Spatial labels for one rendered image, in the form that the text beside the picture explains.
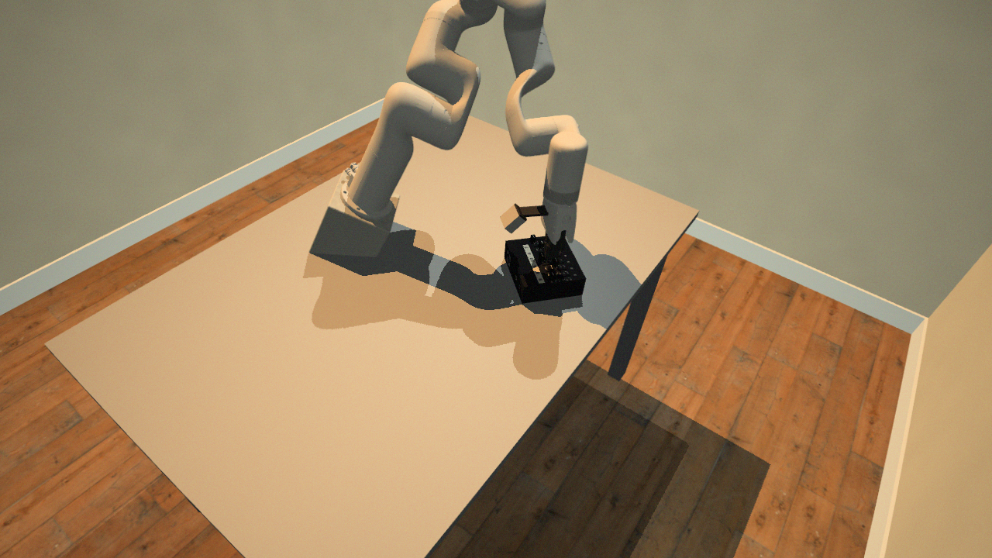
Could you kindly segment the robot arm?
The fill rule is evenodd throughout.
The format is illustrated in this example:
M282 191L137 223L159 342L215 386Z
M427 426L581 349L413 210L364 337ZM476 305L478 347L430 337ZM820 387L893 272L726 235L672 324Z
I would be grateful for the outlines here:
M387 218L412 158L412 137L442 150L456 147L481 86L481 69L456 53L456 46L465 29L490 21L498 5L505 9L505 38L516 73L505 107L511 144L524 157L549 154L543 184L549 201L571 206L578 200L588 150L580 125L569 115L525 119L521 106L522 95L555 74L543 28L546 0L442 0L426 12L406 66L408 77L426 91L404 82L387 91L360 168L351 163L352 170L345 169L350 180L340 194L350 211Z

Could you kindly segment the black lighting desk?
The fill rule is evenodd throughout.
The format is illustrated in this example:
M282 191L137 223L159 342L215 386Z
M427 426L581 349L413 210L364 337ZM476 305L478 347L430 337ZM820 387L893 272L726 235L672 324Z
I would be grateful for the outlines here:
M505 261L521 302L584 295L586 277L567 241L553 259L545 259L545 243L545 236L505 241Z

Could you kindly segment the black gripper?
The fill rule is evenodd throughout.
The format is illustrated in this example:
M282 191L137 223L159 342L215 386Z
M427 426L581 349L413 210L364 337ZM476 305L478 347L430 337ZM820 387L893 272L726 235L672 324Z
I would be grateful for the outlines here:
M553 204L543 195L542 205L545 205L548 211L548 215L541 216L546 231L545 240L548 241L543 245L545 259L559 257L559 252L566 249L566 238L568 243L574 241L577 201L571 206Z

